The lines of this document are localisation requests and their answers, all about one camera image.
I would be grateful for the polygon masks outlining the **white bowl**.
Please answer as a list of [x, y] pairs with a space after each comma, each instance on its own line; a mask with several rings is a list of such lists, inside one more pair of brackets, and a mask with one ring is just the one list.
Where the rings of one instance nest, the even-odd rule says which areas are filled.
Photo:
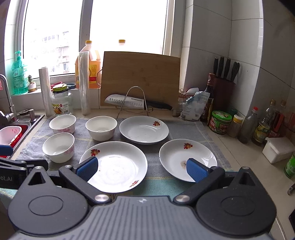
[[57, 116], [49, 122], [49, 127], [54, 133], [75, 132], [75, 123], [77, 118], [72, 114]]
[[75, 138], [71, 133], [57, 133], [43, 144], [43, 153], [54, 163], [62, 164], [74, 155]]
[[117, 120], [110, 116], [96, 116], [86, 122], [86, 129], [96, 141], [107, 141], [114, 136]]

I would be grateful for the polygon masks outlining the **white plate with fruit print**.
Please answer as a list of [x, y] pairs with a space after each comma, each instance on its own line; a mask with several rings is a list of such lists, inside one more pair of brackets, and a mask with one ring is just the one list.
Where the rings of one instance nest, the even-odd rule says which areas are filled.
[[193, 140], [176, 139], [159, 150], [159, 159], [165, 170], [182, 181], [194, 182], [187, 173], [187, 161], [193, 158], [206, 167], [217, 166], [216, 157], [205, 145]]

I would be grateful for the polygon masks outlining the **red and white sink basket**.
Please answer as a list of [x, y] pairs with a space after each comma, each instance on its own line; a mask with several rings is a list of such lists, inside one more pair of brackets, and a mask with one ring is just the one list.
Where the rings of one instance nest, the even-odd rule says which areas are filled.
[[9, 145], [16, 152], [31, 130], [30, 123], [11, 124], [1, 129], [1, 145]]

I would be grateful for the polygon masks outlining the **grey and teal checked cloth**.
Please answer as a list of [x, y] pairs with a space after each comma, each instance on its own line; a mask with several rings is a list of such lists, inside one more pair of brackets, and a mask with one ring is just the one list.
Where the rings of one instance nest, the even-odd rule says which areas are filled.
[[[34, 134], [32, 139], [21, 150], [17, 160], [30, 160], [30, 159], [46, 159], [48, 161], [49, 170], [58, 170], [61, 164], [51, 162], [43, 153], [42, 146], [45, 140], [53, 135], [53, 131], [49, 128], [49, 122], [51, 119], [47, 119], [41, 128]], [[75, 124], [75, 143], [74, 143], [74, 155], [67, 163], [75, 165], [79, 163], [83, 153], [90, 147], [98, 144], [98, 141], [93, 140], [88, 130], [86, 130], [86, 122], [88, 119], [79, 118]], [[136, 188], [133, 188], [127, 195], [137, 196], [157, 196], [157, 195], [169, 195], [171, 198], [178, 195], [186, 188], [192, 185], [192, 183], [181, 181], [172, 175], [170, 175], [161, 165], [159, 160], [159, 150], [164, 143], [169, 140], [185, 138], [188, 140], [197, 141], [205, 145], [212, 151], [218, 166], [222, 167], [226, 171], [232, 171], [232, 166], [225, 158], [221, 150], [216, 146], [211, 137], [208, 135], [207, 130], [203, 123], [196, 121], [164, 121], [169, 128], [168, 137], [155, 145], [136, 145], [140, 148], [148, 161], [147, 175], [143, 182]]]

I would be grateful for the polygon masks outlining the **white plate front left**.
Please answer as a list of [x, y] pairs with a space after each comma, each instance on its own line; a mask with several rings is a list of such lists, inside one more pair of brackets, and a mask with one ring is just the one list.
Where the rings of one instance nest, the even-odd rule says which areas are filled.
[[96, 157], [98, 168], [88, 183], [104, 193], [123, 193], [145, 178], [148, 161], [136, 146], [123, 141], [107, 141], [86, 150], [80, 162]]

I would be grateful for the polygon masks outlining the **yellow lidded spice jar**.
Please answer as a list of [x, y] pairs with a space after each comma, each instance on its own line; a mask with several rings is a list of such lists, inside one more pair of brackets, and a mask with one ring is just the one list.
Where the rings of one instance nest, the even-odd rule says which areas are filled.
[[232, 138], [236, 138], [240, 132], [242, 121], [243, 121], [243, 118], [235, 114], [233, 116], [232, 122], [230, 123], [228, 127], [227, 134], [231, 136]]

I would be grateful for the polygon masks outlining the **green lidded sauce jar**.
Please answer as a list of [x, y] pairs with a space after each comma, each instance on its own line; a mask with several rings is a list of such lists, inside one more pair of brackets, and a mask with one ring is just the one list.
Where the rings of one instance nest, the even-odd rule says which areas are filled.
[[232, 122], [232, 116], [223, 111], [213, 111], [209, 121], [209, 128], [217, 134], [224, 135]]

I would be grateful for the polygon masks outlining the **metal faucet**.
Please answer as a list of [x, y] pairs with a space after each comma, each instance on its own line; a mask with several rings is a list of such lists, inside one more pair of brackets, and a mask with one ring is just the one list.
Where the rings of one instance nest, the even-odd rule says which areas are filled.
[[14, 123], [18, 121], [18, 116], [15, 110], [15, 105], [13, 104], [13, 101], [10, 96], [8, 80], [2, 74], [0, 74], [0, 77], [1, 77], [1, 90], [5, 90], [6, 98], [8, 100], [8, 105], [9, 105], [9, 113], [5, 114], [3, 113], [3, 111], [1, 111], [1, 129], [2, 129], [8, 126], [10, 123]]

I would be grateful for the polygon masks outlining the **dark soy sauce bottle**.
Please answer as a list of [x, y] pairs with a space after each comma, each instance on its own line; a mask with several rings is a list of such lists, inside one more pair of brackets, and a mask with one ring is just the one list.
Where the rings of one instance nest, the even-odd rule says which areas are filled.
[[211, 107], [213, 104], [213, 100], [214, 100], [214, 78], [215, 78], [215, 74], [210, 73], [208, 80], [207, 80], [207, 85], [206, 85], [206, 89], [205, 92], [209, 93], [209, 98], [204, 106], [204, 110], [202, 112], [202, 115], [200, 117], [200, 121], [202, 121], [203, 123], [208, 123], [209, 122], [209, 114], [211, 113]]

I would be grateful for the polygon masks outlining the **red capped clear bottle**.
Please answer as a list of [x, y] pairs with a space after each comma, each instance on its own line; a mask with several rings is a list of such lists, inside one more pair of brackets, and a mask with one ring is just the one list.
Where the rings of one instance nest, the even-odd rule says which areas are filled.
[[258, 108], [253, 107], [251, 114], [249, 114], [242, 124], [240, 133], [237, 137], [237, 139], [243, 143], [246, 144], [251, 139], [253, 132], [256, 128], [258, 122]]

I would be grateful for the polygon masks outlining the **white plastic food bag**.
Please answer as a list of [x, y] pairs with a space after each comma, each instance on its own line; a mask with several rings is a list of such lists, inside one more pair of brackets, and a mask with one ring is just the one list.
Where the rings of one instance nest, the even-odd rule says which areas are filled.
[[199, 88], [190, 88], [183, 102], [180, 118], [186, 121], [199, 121], [209, 99], [209, 92], [200, 91]]

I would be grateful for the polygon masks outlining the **yellow labelled oil bottle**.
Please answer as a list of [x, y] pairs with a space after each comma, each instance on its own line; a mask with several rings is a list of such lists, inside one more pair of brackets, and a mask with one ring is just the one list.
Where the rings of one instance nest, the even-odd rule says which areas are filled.
[[275, 116], [275, 105], [276, 101], [271, 99], [269, 107], [266, 109], [263, 117], [254, 130], [253, 136], [251, 138], [254, 144], [261, 145], [270, 133], [271, 124]]

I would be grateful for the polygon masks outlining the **short plastic wrap roll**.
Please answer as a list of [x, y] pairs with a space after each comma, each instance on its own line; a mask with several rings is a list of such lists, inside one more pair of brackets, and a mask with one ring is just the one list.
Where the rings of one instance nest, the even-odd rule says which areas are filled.
[[41, 87], [41, 95], [43, 99], [45, 115], [47, 117], [53, 116], [54, 111], [51, 104], [51, 84], [47, 67], [39, 69], [39, 83]]

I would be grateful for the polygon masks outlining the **white plate back centre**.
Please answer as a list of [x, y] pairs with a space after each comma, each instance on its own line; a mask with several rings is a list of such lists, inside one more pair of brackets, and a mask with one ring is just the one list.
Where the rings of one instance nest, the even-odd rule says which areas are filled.
[[158, 143], [169, 135], [168, 126], [150, 116], [128, 117], [120, 123], [119, 131], [128, 140], [141, 145]]

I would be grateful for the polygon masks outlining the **white plastic box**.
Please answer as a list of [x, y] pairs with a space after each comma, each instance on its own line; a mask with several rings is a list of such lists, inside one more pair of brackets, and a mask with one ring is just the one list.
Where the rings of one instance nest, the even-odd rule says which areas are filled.
[[294, 145], [286, 138], [266, 138], [266, 145], [263, 148], [263, 155], [274, 164], [291, 157], [294, 152]]

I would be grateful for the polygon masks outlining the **glass jar with label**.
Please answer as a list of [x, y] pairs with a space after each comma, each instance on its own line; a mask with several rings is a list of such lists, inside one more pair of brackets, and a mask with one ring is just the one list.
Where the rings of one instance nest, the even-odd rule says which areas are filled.
[[51, 105], [56, 116], [72, 114], [73, 96], [65, 83], [55, 85], [52, 90]]

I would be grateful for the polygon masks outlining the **green bottle at right edge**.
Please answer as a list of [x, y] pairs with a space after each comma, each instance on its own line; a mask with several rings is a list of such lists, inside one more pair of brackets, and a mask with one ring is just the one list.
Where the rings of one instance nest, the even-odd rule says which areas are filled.
[[294, 152], [292, 153], [289, 161], [287, 162], [285, 168], [284, 168], [285, 175], [291, 179], [295, 175], [295, 157]]

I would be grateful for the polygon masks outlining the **small potted plant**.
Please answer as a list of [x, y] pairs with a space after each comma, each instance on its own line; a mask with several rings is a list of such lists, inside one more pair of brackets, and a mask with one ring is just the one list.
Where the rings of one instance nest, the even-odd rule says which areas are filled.
[[36, 82], [32, 80], [31, 75], [28, 76], [28, 81], [29, 81], [28, 92], [35, 92], [37, 90], [37, 84]]

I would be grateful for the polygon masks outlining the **dark red knife block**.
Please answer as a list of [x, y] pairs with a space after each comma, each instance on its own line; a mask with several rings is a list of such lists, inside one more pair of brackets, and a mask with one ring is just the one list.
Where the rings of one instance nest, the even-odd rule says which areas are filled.
[[240, 64], [236, 61], [231, 65], [231, 59], [221, 56], [214, 60], [214, 73], [216, 74], [213, 86], [213, 110], [226, 111], [230, 105], [234, 80], [237, 76]]

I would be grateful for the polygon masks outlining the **green dish soap bottle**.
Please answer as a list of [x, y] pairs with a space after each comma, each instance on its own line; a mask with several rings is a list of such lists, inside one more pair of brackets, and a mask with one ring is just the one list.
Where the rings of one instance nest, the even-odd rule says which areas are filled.
[[21, 95], [28, 92], [29, 79], [22, 52], [16, 51], [15, 54], [16, 60], [11, 67], [13, 73], [13, 93], [14, 95]]

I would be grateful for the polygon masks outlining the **orange oil jug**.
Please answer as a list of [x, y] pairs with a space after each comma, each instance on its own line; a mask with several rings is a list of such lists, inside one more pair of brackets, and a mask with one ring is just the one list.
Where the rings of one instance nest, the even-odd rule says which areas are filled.
[[88, 81], [90, 89], [100, 89], [102, 82], [102, 63], [98, 51], [93, 47], [91, 40], [86, 40], [82, 52], [89, 52]]

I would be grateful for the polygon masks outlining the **bamboo cutting board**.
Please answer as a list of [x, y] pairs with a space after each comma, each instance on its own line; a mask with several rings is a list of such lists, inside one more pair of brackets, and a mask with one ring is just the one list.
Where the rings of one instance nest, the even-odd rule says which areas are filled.
[[141, 52], [104, 52], [100, 105], [111, 94], [178, 106], [181, 59]]

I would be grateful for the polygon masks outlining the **tall plastic wrap roll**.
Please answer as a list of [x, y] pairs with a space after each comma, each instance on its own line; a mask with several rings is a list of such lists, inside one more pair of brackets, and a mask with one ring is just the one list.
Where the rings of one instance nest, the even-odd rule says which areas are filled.
[[79, 52], [79, 94], [81, 112], [84, 116], [90, 114], [89, 95], [89, 52]]

